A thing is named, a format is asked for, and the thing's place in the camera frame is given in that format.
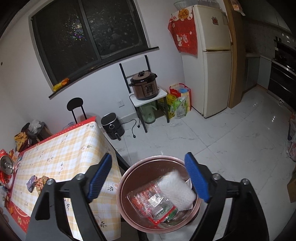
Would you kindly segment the red crushed soda can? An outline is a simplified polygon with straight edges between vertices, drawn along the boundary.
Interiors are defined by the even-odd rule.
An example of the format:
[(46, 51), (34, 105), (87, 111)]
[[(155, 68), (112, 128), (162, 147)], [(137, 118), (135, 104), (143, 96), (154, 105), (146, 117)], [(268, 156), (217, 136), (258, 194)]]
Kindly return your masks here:
[(11, 189), (14, 181), (14, 164), (8, 153), (1, 150), (1, 185)]

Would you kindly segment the yellow patterned bag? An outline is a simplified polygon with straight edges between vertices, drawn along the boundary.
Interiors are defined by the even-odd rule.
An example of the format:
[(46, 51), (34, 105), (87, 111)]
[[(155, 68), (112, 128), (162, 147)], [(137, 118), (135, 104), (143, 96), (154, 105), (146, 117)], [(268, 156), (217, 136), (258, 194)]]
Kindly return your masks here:
[(28, 136), (26, 132), (20, 132), (14, 136), (16, 143), (16, 151), (21, 152), (22, 148), (28, 144)]

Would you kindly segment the pink round trash bin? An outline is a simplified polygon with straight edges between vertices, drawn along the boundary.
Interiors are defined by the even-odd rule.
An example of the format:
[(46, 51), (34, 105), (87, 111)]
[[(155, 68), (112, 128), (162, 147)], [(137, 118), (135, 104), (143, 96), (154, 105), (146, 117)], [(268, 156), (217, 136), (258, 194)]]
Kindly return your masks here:
[(117, 206), (128, 224), (141, 232), (162, 234), (174, 232), (197, 217), (199, 197), (186, 209), (179, 209), (160, 189), (162, 178), (171, 172), (194, 190), (184, 161), (176, 157), (148, 157), (125, 171), (117, 188)]

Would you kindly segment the blue crushed drink can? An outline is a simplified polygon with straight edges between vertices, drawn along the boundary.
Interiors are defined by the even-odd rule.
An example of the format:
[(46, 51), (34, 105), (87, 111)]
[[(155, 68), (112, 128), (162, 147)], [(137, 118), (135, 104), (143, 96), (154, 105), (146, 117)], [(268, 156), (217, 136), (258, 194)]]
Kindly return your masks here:
[(30, 193), (33, 192), (36, 183), (37, 183), (37, 176), (32, 175), (32, 176), (30, 177), (29, 181), (26, 183), (26, 185), (27, 185), (27, 190), (28, 190)]

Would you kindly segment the yellow plaid floral tablecloth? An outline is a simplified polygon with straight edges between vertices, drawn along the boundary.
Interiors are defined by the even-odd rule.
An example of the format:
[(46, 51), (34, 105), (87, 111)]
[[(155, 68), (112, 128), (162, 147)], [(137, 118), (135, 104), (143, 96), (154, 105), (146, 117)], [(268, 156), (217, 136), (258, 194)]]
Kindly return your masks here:
[(116, 192), (121, 179), (115, 149), (91, 117), (63, 130), (19, 155), (20, 163), (12, 186), (8, 211), (18, 226), (27, 232), (30, 216), (39, 196), (29, 192), (27, 182), (32, 176), (44, 176), (56, 182), (71, 180), (100, 162), (105, 153), (112, 156), (112, 167), (100, 195), (90, 203), (95, 220), (107, 240), (121, 236), (120, 212)]

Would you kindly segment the colourful shopping bag on floor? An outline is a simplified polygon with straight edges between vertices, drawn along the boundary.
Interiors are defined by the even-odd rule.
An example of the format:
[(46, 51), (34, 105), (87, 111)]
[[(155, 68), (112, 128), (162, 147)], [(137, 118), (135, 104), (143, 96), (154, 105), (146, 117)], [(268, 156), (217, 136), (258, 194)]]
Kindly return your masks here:
[(169, 118), (180, 119), (191, 110), (191, 89), (183, 83), (173, 84), (169, 87), (166, 96)]

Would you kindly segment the black framed window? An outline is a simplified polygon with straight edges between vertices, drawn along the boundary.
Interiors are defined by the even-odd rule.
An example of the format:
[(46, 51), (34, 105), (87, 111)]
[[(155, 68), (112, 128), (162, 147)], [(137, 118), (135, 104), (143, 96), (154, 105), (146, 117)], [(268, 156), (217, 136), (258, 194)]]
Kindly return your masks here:
[[(135, 1), (49, 1), (30, 20), (52, 96), (97, 70), (154, 50)], [(65, 78), (69, 83), (54, 92)]]

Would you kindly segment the brown snack wrapper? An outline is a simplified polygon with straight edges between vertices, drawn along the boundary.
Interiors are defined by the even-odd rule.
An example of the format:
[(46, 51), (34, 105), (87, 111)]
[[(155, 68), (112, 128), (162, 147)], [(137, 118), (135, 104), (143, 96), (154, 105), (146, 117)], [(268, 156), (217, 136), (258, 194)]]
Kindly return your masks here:
[(49, 177), (47, 176), (42, 176), (41, 178), (38, 178), (35, 181), (35, 188), (37, 190), (38, 195), (41, 194), (45, 184), (47, 183), (47, 181), (49, 180)]

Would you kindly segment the wooden stool with clutter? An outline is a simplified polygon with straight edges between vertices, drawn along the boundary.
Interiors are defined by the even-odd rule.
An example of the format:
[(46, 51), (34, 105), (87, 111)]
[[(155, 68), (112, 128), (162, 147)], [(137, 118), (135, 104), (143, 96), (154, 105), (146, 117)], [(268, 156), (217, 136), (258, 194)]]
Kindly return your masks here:
[(38, 128), (37, 133), (31, 133), (29, 131), (29, 124), (30, 123), (24, 125), (21, 131), (25, 132), (25, 134), (29, 138), (30, 145), (33, 146), (52, 136), (52, 133), (49, 131), (47, 125), (44, 122), (41, 122), (41, 127)]

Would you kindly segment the brown electric pressure cooker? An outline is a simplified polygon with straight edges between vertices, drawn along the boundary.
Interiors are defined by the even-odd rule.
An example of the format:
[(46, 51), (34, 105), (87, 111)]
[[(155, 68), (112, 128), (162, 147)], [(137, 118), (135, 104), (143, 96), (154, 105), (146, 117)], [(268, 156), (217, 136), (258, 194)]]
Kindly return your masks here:
[(139, 100), (148, 100), (156, 97), (159, 93), (157, 75), (150, 71), (140, 71), (135, 74), (129, 86), (132, 87), (135, 97)]

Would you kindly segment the white refrigerator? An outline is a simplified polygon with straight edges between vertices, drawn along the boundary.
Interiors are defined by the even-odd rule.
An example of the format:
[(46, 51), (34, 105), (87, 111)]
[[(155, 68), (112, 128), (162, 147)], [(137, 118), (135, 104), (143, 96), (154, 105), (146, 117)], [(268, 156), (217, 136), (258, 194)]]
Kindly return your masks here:
[(181, 54), (191, 106), (209, 118), (227, 108), (231, 83), (231, 41), (228, 19), (210, 6), (192, 7), (197, 33), (196, 55)]

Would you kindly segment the clear plastic bag on stool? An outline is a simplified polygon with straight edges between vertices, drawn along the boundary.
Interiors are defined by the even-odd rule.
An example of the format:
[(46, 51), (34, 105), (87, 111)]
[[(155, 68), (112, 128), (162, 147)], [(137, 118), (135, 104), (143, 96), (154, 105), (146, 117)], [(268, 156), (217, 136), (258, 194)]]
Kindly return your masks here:
[(38, 129), (42, 127), (41, 122), (39, 120), (33, 120), (28, 127), (28, 131), (32, 134), (36, 134)]

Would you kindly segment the green plastic jug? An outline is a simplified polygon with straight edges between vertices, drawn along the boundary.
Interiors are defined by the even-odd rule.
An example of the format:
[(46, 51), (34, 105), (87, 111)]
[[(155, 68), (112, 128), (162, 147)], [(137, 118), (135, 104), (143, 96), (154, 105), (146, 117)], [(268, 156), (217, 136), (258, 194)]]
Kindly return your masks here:
[(147, 103), (140, 107), (140, 111), (144, 122), (147, 124), (154, 123), (156, 120), (154, 112), (157, 110), (156, 104), (153, 102)]

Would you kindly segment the red festive hanging bag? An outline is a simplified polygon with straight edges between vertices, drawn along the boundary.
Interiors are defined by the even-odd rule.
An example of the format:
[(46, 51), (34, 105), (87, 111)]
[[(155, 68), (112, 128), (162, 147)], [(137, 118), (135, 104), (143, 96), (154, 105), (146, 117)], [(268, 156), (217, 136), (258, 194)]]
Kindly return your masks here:
[(192, 6), (171, 14), (168, 30), (179, 52), (197, 55), (197, 30)]

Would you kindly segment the white top side table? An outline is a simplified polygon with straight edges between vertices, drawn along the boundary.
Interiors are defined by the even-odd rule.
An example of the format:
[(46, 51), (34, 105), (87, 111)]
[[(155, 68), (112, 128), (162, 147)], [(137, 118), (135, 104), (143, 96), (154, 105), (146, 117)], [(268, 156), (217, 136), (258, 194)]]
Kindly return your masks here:
[(167, 105), (167, 93), (164, 90), (162, 90), (158, 86), (159, 93), (158, 93), (158, 95), (156, 97), (154, 97), (152, 99), (148, 99), (148, 100), (139, 100), (139, 99), (137, 99), (135, 97), (135, 94), (133, 93), (132, 87), (129, 86), (131, 78), (135, 74), (137, 74), (138, 72), (140, 72), (140, 71), (150, 71), (151, 72), (151, 68), (150, 68), (147, 56), (144, 56), (144, 57), (141, 57), (141, 58), (138, 58), (138, 59), (133, 59), (133, 60), (130, 60), (130, 61), (127, 61), (127, 62), (124, 62), (124, 63), (120, 63), (119, 67), (121, 69), (123, 78), (124, 78), (126, 86), (128, 88), (129, 99), (130, 99), (130, 101), (132, 102), (132, 104), (133, 104), (133, 106), (135, 108), (135, 111), (137, 113), (137, 116), (138, 116), (139, 120), (142, 123), (144, 131), (147, 133), (147, 127), (146, 127), (146, 123), (144, 122), (144, 119), (142, 117), (140, 107), (142, 105), (147, 104), (147, 103), (150, 103), (150, 102), (153, 102), (153, 101), (155, 102), (155, 101), (157, 101), (159, 99), (163, 99), (164, 105), (165, 105), (166, 121), (169, 122), (170, 121), (169, 120), (169, 112), (167, 110), (167, 107), (168, 107), (168, 105)]

